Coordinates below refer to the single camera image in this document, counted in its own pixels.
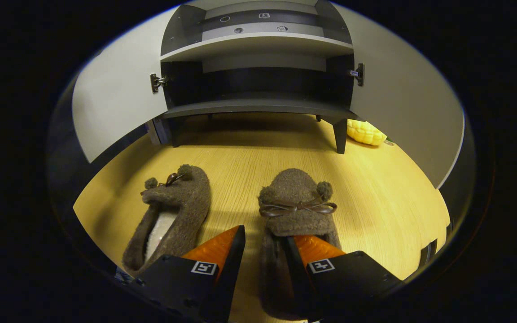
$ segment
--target slipper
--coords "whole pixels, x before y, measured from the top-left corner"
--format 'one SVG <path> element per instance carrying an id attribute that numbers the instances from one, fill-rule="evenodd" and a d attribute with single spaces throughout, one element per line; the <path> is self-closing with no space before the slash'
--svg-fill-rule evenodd
<path id="1" fill-rule="evenodd" d="M 133 277 L 162 255 L 180 257 L 195 248 L 210 205 L 209 178 L 199 167 L 182 165 L 165 184 L 149 178 L 145 188 L 149 208 L 123 253 L 123 269 Z"/>
<path id="2" fill-rule="evenodd" d="M 304 171 L 290 168 L 279 173 L 258 197 L 260 214 L 267 218 L 261 255 L 261 304 L 278 319 L 305 319 L 298 313 L 289 266 L 275 237 L 312 235 L 340 248 L 331 213 L 336 204 L 328 182 L 314 180 Z"/>

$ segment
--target cabinet door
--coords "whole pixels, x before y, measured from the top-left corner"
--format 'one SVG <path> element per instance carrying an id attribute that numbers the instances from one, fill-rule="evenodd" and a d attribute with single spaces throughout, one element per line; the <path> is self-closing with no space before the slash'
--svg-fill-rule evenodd
<path id="1" fill-rule="evenodd" d="M 385 27 L 334 4 L 346 22 L 355 68 L 364 63 L 364 86 L 355 82 L 351 111 L 402 148 L 440 188 L 462 146 L 464 111 L 450 84 L 416 49 Z"/>
<path id="2" fill-rule="evenodd" d="M 89 162 L 136 127 L 166 112 L 164 92 L 162 88 L 152 92 L 149 76 L 161 76 L 162 37 L 175 10 L 123 34 L 80 72 L 72 112 Z"/>

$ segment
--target corn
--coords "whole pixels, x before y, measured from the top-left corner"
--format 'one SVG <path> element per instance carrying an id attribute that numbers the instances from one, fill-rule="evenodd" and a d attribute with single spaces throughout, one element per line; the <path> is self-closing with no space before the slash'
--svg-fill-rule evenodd
<path id="1" fill-rule="evenodd" d="M 378 146 L 384 142 L 386 135 L 367 121 L 348 120 L 346 133 L 359 143 Z"/>

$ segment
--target wooden table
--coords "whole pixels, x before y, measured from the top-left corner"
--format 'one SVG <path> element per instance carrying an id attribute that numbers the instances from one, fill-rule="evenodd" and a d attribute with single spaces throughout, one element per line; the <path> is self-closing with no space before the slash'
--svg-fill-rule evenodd
<path id="1" fill-rule="evenodd" d="M 398 147 L 347 139 L 336 153 L 333 127 L 314 116 L 284 113 L 217 114 L 190 118 L 177 148 L 144 136 L 111 160 L 80 194 L 74 210 L 90 237 L 113 262 L 121 257 L 147 205 L 139 192 L 181 164 L 201 167 L 211 182 L 211 209 L 199 243 L 245 225 L 246 247 L 230 321 L 283 322 L 260 306 L 259 253 L 264 219 L 257 196 L 286 168 L 300 168 L 334 188 L 333 214 L 345 252 L 363 250 L 400 279 L 418 268 L 420 251 L 445 243 L 450 222 L 439 191 Z"/>

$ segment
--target black background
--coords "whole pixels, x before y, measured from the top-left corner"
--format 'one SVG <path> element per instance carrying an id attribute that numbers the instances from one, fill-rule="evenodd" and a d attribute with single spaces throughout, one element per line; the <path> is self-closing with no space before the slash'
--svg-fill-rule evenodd
<path id="1" fill-rule="evenodd" d="M 0 2 L 0 321 L 161 319 L 93 272 L 64 238 L 47 196 L 44 149 L 53 105 L 74 73 L 174 4 Z M 517 321 L 517 2 L 345 5 L 424 53 L 485 111 L 496 143 L 494 197 L 478 235 L 425 289 L 424 303 L 392 319 Z"/>

